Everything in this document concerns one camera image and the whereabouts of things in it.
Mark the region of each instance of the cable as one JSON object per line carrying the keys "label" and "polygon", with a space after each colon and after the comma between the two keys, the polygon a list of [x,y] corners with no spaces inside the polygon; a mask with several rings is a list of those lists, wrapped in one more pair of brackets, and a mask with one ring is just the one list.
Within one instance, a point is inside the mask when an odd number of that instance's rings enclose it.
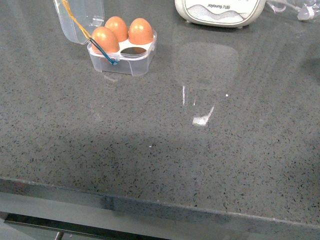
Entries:
{"label": "cable", "polygon": [[63,6],[67,13],[69,14],[70,18],[78,25],[80,30],[82,31],[83,35],[85,36],[86,39],[88,39],[101,53],[102,55],[108,59],[108,61],[112,64],[115,65],[118,63],[116,60],[112,60],[106,52],[102,49],[102,47],[91,37],[90,33],[77,21],[73,13],[71,12],[70,5],[68,0],[62,0]]}
{"label": "cable", "polygon": [[[283,4],[284,7],[283,8],[276,7],[271,2]],[[288,3],[287,0],[267,0],[266,3],[270,6],[270,8],[273,9],[275,13],[282,13],[284,10],[286,10],[286,6],[296,10],[297,12],[300,12],[301,10],[300,7]]]}

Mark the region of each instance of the speckled stone countertop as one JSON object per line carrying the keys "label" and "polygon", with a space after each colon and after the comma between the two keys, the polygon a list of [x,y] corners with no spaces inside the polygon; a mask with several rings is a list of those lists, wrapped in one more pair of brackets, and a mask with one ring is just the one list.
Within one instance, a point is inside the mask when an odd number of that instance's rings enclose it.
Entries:
{"label": "speckled stone countertop", "polygon": [[157,31],[146,75],[95,71],[52,1],[0,3],[1,179],[319,234],[320,25],[267,9],[243,29],[187,24],[173,0],[104,8]]}

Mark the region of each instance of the egg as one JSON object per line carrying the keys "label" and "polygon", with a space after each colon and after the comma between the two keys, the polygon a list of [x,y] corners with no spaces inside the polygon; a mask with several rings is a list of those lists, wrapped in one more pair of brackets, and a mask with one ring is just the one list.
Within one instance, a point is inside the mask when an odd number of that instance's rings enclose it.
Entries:
{"label": "egg", "polygon": [[[97,27],[93,31],[91,37],[106,53],[116,53],[120,50],[117,37],[109,28],[105,26]],[[97,49],[94,45],[92,45],[92,50],[97,54],[101,54],[99,49]]]}
{"label": "egg", "polygon": [[135,19],[129,27],[129,42],[135,45],[149,44],[154,40],[154,32],[147,20]]}
{"label": "egg", "polygon": [[118,42],[123,42],[128,39],[128,28],[125,21],[121,17],[110,17],[104,26],[114,33],[118,39]]}

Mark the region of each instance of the egg carton lid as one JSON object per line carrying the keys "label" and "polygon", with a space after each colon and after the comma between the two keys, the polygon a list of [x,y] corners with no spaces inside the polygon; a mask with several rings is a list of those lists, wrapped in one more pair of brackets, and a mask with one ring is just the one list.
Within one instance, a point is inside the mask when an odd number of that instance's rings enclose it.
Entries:
{"label": "egg carton lid", "polygon": [[[78,25],[71,19],[62,0],[53,0],[60,25],[65,37],[76,44],[89,42]],[[105,21],[102,0],[68,0],[70,9],[76,20],[90,33],[102,26]]]}

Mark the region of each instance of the egg holder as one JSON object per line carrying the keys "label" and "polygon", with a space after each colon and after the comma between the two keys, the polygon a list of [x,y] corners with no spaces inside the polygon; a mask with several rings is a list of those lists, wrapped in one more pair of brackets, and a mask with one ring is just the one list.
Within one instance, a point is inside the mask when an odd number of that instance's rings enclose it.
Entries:
{"label": "egg holder", "polygon": [[[152,58],[156,54],[157,32],[153,31],[153,41],[144,44],[136,45],[132,44],[129,39],[119,42],[120,50],[115,53],[107,52],[109,58],[116,60],[118,63],[112,65],[108,59],[101,53],[96,53],[92,50],[92,43],[87,45],[87,50],[90,54],[90,58],[93,67],[96,71],[113,72],[121,74],[131,74],[132,76],[144,75],[149,70],[149,65]],[[129,48],[142,48],[145,52],[140,54],[128,54],[121,53],[125,49]]]}
{"label": "egg holder", "polygon": [[[115,53],[108,53],[110,59],[118,63],[112,65],[109,60],[101,54],[92,50],[92,43],[87,40],[77,24],[74,23],[66,11],[63,0],[53,0],[55,10],[58,14],[60,25],[65,37],[76,44],[88,44],[93,67],[96,71],[131,74],[132,76],[144,75],[149,71],[149,65],[156,54],[157,32],[153,30],[153,41],[144,45],[135,45],[125,40],[119,42],[120,50]],[[70,9],[77,21],[90,33],[103,25],[105,20],[103,0],[67,0]],[[141,54],[121,53],[127,48],[143,48],[146,51]]]}

